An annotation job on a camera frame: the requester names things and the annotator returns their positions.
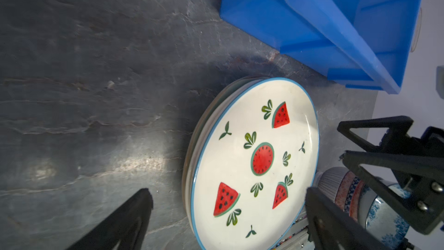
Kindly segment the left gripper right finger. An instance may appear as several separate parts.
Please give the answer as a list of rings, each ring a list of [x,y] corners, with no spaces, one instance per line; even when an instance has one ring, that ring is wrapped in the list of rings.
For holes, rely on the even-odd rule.
[[[309,238],[317,250],[386,250],[316,187],[306,190]]]

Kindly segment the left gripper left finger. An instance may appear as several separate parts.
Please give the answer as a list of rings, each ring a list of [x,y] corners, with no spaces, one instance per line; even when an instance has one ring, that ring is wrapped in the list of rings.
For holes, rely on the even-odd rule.
[[[72,244],[70,250],[139,250],[153,210],[147,188],[137,191],[93,230]]]

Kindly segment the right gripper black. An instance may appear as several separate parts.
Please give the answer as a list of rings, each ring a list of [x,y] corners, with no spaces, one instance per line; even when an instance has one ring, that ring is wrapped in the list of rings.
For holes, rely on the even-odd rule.
[[[410,138],[412,125],[408,116],[343,121],[337,130],[366,152],[347,150],[341,160],[418,233],[430,234],[444,220],[444,130],[430,126]],[[387,154],[405,152],[413,140],[415,156]],[[364,164],[391,169],[410,197],[393,192]]]

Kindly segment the watermelon pattern white plate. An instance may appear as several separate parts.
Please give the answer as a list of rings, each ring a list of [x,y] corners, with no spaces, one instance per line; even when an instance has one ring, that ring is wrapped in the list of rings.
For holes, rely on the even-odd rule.
[[[270,250],[300,215],[319,157],[308,92],[287,78],[238,89],[200,135],[191,186],[203,250]]]

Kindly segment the cream floral plate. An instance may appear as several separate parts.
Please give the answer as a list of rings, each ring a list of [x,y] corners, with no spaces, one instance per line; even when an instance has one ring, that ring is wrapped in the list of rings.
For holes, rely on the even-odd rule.
[[[187,149],[184,168],[183,168],[183,175],[182,175],[183,206],[186,210],[187,218],[191,228],[193,228],[192,219],[191,219],[191,186],[193,182],[194,171],[197,166],[197,157],[195,156],[197,155],[198,152],[198,150],[196,150],[196,147],[199,144],[200,135],[203,130],[207,129],[205,125],[207,124],[207,121],[211,118],[212,114],[216,110],[220,109],[219,106],[224,102],[226,102],[226,99],[230,98],[231,95],[235,93],[238,89],[246,89],[251,85],[255,84],[256,82],[265,79],[266,79],[265,77],[248,76],[238,79],[229,84],[228,86],[226,86],[207,107],[207,109],[201,116],[200,120],[198,121],[193,131]]]

